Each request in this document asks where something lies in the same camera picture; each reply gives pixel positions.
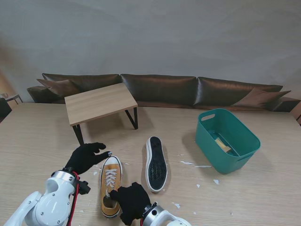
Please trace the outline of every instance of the basket handle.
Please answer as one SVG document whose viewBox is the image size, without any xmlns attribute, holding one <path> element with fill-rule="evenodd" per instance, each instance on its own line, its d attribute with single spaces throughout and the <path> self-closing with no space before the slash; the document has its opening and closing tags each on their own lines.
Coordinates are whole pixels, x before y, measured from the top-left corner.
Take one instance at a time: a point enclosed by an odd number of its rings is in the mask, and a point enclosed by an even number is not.
<svg viewBox="0 0 301 226">
<path fill-rule="evenodd" d="M 254 154 L 254 153 L 248 154 L 248 155 L 242 157 L 241 159 L 237 160 L 237 162 L 238 162 L 238 161 L 242 161 L 242 160 L 247 159 L 247 158 L 251 158 L 253 154 Z"/>
<path fill-rule="evenodd" d="M 210 114 L 210 115 L 204 115 L 202 118 L 201 118 L 201 121 L 206 121 L 208 119 L 212 119 L 215 117 L 215 114 Z"/>
</svg>

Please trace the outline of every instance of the white rubber sole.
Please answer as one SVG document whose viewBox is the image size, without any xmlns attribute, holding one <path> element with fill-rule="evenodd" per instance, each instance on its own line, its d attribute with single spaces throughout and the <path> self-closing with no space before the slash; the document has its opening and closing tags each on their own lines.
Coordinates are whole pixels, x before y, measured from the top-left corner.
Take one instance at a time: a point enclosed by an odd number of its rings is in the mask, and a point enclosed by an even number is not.
<svg viewBox="0 0 301 226">
<path fill-rule="evenodd" d="M 122 164 L 121 164 L 121 161 L 119 160 L 119 158 L 118 158 L 117 156 L 110 156 L 109 158 L 111 158 L 111 157 L 114 157 L 114 158 L 117 159 L 117 161 L 118 161 L 118 163 L 119 163 L 119 165 L 120 165 L 121 179 L 122 179 L 123 171 L 122 171 Z M 100 188 L 102 187 L 103 167 L 102 167 L 102 171 L 101 171 L 101 173 L 100 173 Z M 116 217 L 116 216 L 119 214 L 119 212 L 120 212 L 120 207 L 119 207 L 119 210 L 117 211 L 117 213 L 114 214 L 114 215 L 112 215 L 112 216 L 108 216 L 108 215 L 106 215 L 106 214 L 102 211 L 103 215 L 104 215 L 106 218 L 114 218 L 114 217 Z"/>
<path fill-rule="evenodd" d="M 146 184 L 147 184 L 147 187 L 152 191 L 152 192 L 159 192 L 162 190 L 162 188 L 165 186 L 165 183 L 166 183 L 166 180 L 167 180 L 167 167 L 166 167 L 166 177 L 165 177 L 165 181 L 164 181 L 164 184 L 163 186 L 159 189 L 159 190 L 155 190 L 151 187 L 151 184 L 150 184 L 150 179 L 149 179 L 149 167 L 150 167 L 150 162 L 151 162 L 151 158 L 152 158 L 152 151 L 151 151 L 151 138 L 150 137 L 147 142 L 146 142 L 146 169 L 145 169 L 145 179 L 146 179 Z M 162 154 L 163 154 L 163 158 L 164 158 L 164 162 L 165 162 L 165 165 L 166 165 L 166 161 L 165 161 L 165 157 L 164 157 L 164 152 L 163 152 L 163 146 L 162 146 L 162 141 L 160 139 L 160 142 L 161 142 L 161 149 L 162 149 Z"/>
</svg>

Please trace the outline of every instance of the red cable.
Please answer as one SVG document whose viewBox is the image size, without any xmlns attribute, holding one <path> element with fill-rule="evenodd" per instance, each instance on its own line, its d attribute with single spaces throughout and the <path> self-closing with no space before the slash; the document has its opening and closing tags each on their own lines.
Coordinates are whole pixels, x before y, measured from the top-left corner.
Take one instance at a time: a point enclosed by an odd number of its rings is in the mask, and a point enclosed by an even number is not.
<svg viewBox="0 0 301 226">
<path fill-rule="evenodd" d="M 77 174 L 76 172 L 73 172 L 73 173 L 74 173 L 75 176 L 76 176 L 76 182 L 78 182 L 78 180 L 79 180 L 78 174 Z M 70 217 L 69 217 L 69 224 L 68 224 L 68 226 L 71 226 L 71 221 L 72 221 L 72 217 L 73 217 L 73 214 L 74 214 L 75 204 L 76 204 L 76 200 L 77 200 L 78 194 L 79 194 L 79 183 L 77 183 L 77 185 L 76 185 L 76 191 L 75 191 L 75 195 L 74 195 L 74 198 L 73 198 L 73 203 L 74 203 L 74 204 L 72 204 L 72 205 L 74 206 L 74 208 L 71 210 Z"/>
</svg>

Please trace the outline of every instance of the sneaker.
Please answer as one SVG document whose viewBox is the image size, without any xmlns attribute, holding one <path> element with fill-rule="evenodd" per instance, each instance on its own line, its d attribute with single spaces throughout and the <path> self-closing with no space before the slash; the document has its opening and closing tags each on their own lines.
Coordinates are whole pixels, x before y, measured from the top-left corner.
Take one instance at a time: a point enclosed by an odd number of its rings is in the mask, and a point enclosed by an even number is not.
<svg viewBox="0 0 301 226">
<path fill-rule="evenodd" d="M 167 167 L 162 142 L 158 137 L 147 140 L 146 155 L 146 184 L 152 192 L 159 192 L 167 179 Z"/>
<path fill-rule="evenodd" d="M 102 212 L 107 218 L 113 218 L 118 215 L 120 205 L 118 202 L 111 200 L 110 192 L 120 188 L 122 178 L 122 165 L 116 156 L 109 157 L 103 164 L 100 174 L 100 198 Z"/>
</svg>

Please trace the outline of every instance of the shoelace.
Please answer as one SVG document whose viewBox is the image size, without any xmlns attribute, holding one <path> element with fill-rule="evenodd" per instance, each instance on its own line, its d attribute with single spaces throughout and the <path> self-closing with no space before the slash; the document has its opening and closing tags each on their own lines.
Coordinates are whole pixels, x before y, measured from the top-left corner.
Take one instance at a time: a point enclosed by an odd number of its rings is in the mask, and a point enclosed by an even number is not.
<svg viewBox="0 0 301 226">
<path fill-rule="evenodd" d="M 116 180 L 115 176 L 117 175 L 116 171 L 117 171 L 117 169 L 106 169 L 105 170 L 105 175 L 106 175 L 106 178 L 105 178 L 106 179 L 106 181 L 105 181 L 106 185 L 105 186 L 106 187 L 110 186 L 111 188 L 113 188 L 114 185 L 116 184 L 115 183 L 115 180 Z M 105 190 L 105 195 L 107 197 L 110 197 L 108 189 Z"/>
</svg>

